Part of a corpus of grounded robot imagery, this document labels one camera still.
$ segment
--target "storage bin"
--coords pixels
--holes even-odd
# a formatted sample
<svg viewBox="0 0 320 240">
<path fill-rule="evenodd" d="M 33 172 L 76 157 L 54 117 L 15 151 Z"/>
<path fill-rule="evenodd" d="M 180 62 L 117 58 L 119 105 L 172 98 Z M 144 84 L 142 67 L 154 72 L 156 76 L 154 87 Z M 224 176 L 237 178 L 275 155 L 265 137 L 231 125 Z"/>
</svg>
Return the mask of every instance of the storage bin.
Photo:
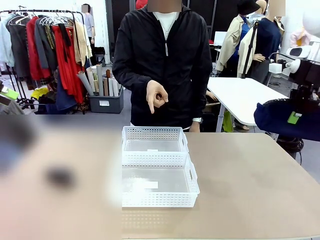
<svg viewBox="0 0 320 240">
<path fill-rule="evenodd" d="M 119 96 L 89 96 L 91 112 L 102 114 L 119 114 L 124 108 L 124 88 L 120 88 Z"/>
<path fill-rule="evenodd" d="M 181 127 L 125 126 L 122 130 L 122 162 L 165 158 L 179 164 L 186 160 L 188 152 L 188 141 Z"/>
<path fill-rule="evenodd" d="M 172 158 L 130 158 L 122 163 L 122 207 L 192 208 L 200 193 L 189 154 Z"/>
</svg>

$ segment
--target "wristwatch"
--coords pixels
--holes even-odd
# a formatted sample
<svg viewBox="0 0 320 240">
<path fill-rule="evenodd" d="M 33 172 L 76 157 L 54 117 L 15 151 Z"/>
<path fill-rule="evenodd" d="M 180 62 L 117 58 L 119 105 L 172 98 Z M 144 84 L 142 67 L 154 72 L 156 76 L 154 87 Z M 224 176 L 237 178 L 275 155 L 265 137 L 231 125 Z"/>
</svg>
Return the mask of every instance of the wristwatch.
<svg viewBox="0 0 320 240">
<path fill-rule="evenodd" d="M 196 118 L 193 118 L 192 121 L 202 124 L 203 119 L 202 119 L 202 117 L 196 117 Z"/>
</svg>

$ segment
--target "black zip-up jacket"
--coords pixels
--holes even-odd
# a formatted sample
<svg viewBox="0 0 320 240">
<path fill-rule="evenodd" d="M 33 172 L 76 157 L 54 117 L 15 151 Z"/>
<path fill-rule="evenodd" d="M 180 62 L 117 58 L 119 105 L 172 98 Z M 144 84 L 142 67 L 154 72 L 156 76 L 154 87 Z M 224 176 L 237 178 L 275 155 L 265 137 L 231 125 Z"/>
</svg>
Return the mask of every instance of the black zip-up jacket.
<svg viewBox="0 0 320 240">
<path fill-rule="evenodd" d="M 132 92 L 133 125 L 190 127 L 193 118 L 202 116 L 212 72 L 207 24 L 199 14 L 182 6 L 166 41 L 161 23 L 147 7 L 124 16 L 112 72 Z M 164 87 L 169 100 L 155 107 L 154 114 L 146 100 L 150 80 Z"/>
</svg>

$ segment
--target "black hat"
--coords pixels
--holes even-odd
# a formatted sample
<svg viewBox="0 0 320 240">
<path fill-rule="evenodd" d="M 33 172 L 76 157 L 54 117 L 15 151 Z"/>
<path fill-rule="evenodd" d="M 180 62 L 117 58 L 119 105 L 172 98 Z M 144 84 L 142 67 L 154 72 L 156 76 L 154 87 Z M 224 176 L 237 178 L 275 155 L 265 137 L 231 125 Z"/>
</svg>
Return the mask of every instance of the black hat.
<svg viewBox="0 0 320 240">
<path fill-rule="evenodd" d="M 237 8 L 240 15 L 248 15 L 257 11 L 260 6 L 256 3 L 255 0 L 239 0 Z"/>
</svg>

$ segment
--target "stacked baskets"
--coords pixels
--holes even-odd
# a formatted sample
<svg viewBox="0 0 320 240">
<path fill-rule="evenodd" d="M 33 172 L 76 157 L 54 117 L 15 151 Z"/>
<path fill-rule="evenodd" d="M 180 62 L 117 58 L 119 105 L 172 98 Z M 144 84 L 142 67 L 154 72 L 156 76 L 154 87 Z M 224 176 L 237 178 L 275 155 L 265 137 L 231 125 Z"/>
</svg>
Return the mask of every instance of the stacked baskets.
<svg viewBox="0 0 320 240">
<path fill-rule="evenodd" d="M 122 130 L 122 207 L 192 208 L 200 193 L 181 127 Z"/>
</svg>

